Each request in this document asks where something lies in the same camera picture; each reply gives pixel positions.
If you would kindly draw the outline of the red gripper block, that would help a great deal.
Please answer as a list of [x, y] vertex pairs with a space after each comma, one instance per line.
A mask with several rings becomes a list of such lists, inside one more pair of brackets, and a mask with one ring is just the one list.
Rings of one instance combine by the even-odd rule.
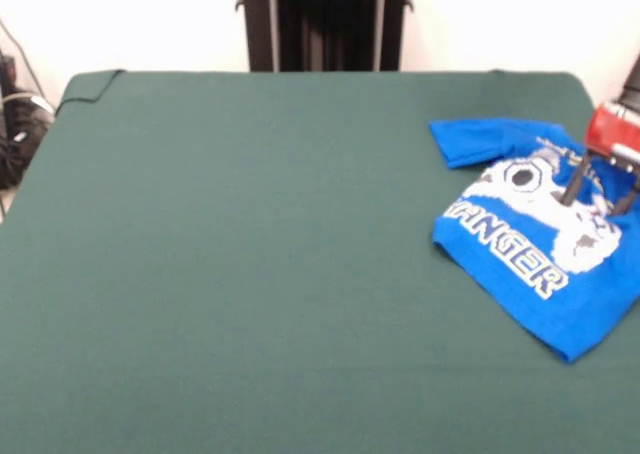
[[601, 104], [588, 125], [585, 145], [587, 151], [566, 186], [560, 203], [571, 206], [576, 201], [591, 167], [591, 155], [596, 155], [628, 172], [618, 174], [616, 178], [620, 196], [614, 205], [614, 215], [628, 213], [639, 197], [639, 113], [614, 101]]

